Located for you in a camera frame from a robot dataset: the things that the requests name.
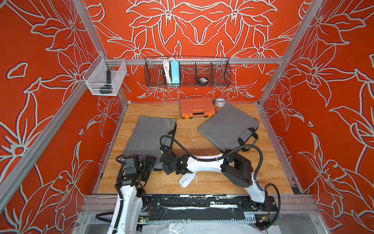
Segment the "white computer mouse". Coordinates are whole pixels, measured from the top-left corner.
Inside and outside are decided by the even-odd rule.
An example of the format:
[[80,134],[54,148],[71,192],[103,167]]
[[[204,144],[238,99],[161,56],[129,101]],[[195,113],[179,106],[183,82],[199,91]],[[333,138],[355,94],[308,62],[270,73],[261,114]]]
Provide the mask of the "white computer mouse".
[[182,188],[187,188],[195,178],[196,173],[187,173],[180,178],[179,184]]

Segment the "grey laptop bag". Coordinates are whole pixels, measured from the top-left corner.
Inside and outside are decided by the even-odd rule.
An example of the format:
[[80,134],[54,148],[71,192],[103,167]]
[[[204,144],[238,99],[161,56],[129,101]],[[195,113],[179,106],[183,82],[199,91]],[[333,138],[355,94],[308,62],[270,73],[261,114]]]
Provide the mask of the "grey laptop bag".
[[175,119],[140,116],[123,154],[154,157],[156,158],[154,170],[162,171],[163,166],[159,161],[162,156],[159,140],[163,135],[174,137],[176,128]]
[[216,115],[202,124],[198,131],[221,152],[244,146],[248,140],[259,137],[259,121],[231,104],[226,104]]

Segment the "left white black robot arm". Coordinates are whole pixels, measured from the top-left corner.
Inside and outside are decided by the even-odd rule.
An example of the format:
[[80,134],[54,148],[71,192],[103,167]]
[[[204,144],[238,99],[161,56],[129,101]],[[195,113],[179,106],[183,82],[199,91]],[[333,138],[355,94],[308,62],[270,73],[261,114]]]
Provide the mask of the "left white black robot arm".
[[115,183],[115,210],[97,214],[95,218],[110,222],[108,234],[135,234],[140,212],[148,205],[145,185],[156,164],[156,158],[122,154],[116,157],[116,162],[121,164],[121,168]]

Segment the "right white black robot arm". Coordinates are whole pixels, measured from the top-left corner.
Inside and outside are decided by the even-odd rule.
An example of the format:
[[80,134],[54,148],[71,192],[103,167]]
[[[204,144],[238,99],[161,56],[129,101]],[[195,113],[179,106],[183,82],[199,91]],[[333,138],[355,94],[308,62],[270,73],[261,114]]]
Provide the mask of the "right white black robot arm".
[[[163,143],[163,139],[168,138],[172,143],[176,143],[185,154],[178,157],[171,151],[171,147],[167,147]],[[264,155],[261,149],[253,144],[242,145],[232,150],[225,150],[223,153],[215,156],[195,156],[189,152],[180,142],[169,135],[160,137],[160,149],[162,156],[160,162],[163,170],[167,175],[176,173],[182,175],[179,184],[186,188],[196,177],[198,172],[215,172],[224,175],[232,184],[244,188],[251,201],[259,204],[267,209],[270,213],[270,207],[266,204],[268,198],[268,188],[272,187],[276,191],[278,198],[278,205],[276,206],[276,214],[271,217],[268,214],[265,221],[256,220],[255,226],[260,231],[267,231],[279,217],[281,210],[281,196],[277,186],[273,183],[262,187],[258,181],[257,175],[262,166]],[[252,167],[252,162],[240,155],[238,152],[241,149],[254,149],[259,154],[259,162],[257,167]]]

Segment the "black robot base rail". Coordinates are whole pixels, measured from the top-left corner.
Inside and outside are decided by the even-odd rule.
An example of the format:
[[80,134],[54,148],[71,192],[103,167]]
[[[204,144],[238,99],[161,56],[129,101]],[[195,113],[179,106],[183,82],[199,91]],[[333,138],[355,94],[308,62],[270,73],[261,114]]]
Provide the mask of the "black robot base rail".
[[255,223],[278,211],[272,196],[264,203],[252,201],[249,195],[156,194],[148,195],[140,216],[150,222],[210,221]]

